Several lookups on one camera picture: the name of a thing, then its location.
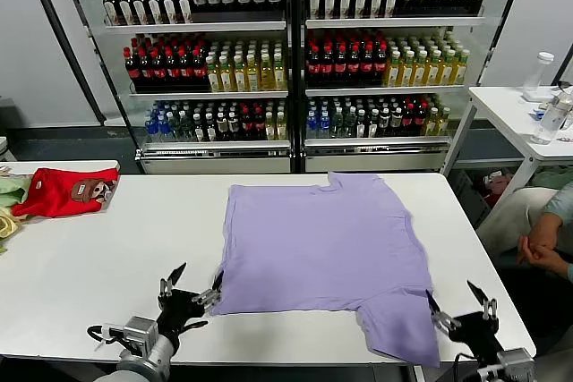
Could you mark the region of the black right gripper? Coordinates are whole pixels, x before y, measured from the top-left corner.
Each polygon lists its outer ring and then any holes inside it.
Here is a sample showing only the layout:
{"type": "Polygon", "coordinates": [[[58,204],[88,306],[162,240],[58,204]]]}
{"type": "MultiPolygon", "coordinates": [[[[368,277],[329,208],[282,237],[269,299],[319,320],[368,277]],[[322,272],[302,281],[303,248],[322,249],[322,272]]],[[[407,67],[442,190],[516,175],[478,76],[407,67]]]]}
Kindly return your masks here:
{"type": "Polygon", "coordinates": [[[471,281],[467,280],[466,283],[481,304],[483,312],[477,311],[452,318],[440,309],[432,293],[426,290],[432,323],[442,333],[449,334],[451,341],[467,345],[480,365],[496,364],[497,353],[503,350],[496,338],[499,330],[497,300],[489,299],[485,292],[471,281]]]}

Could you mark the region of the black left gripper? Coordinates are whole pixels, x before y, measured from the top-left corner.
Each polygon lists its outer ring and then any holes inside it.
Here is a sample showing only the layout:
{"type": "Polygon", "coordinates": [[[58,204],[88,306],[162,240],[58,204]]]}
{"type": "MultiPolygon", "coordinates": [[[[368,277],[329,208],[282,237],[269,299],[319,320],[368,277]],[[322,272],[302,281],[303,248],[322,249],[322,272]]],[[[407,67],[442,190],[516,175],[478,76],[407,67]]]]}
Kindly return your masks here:
{"type": "Polygon", "coordinates": [[[167,278],[160,279],[158,333],[164,336],[174,347],[180,346],[179,336],[181,334],[192,329],[205,327],[208,324],[207,320],[202,319],[206,307],[216,305],[221,298],[223,271],[216,275],[211,288],[203,293],[175,289],[174,287],[185,268],[186,263],[184,262],[175,268],[167,278]]]}

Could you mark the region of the person's right hand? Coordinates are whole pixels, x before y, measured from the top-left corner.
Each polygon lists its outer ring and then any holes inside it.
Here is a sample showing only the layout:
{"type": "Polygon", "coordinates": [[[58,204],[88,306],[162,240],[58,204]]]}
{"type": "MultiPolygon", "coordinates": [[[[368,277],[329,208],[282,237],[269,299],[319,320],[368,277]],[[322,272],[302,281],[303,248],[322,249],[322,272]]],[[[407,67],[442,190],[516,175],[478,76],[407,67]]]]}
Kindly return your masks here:
{"type": "Polygon", "coordinates": [[[517,263],[518,264],[527,263],[531,266],[535,266],[531,264],[532,251],[533,247],[535,246],[542,246],[542,245],[533,244],[529,241],[529,238],[526,235],[521,235],[518,239],[517,263]]]}

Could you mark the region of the person's left hand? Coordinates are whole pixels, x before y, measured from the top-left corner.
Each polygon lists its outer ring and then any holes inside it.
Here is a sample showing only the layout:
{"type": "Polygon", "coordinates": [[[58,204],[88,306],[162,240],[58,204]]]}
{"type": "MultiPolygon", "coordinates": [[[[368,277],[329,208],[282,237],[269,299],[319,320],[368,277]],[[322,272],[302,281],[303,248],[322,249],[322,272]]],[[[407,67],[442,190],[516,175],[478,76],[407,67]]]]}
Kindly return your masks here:
{"type": "Polygon", "coordinates": [[[557,273],[561,267],[560,255],[543,246],[535,246],[532,251],[531,264],[557,273]]]}

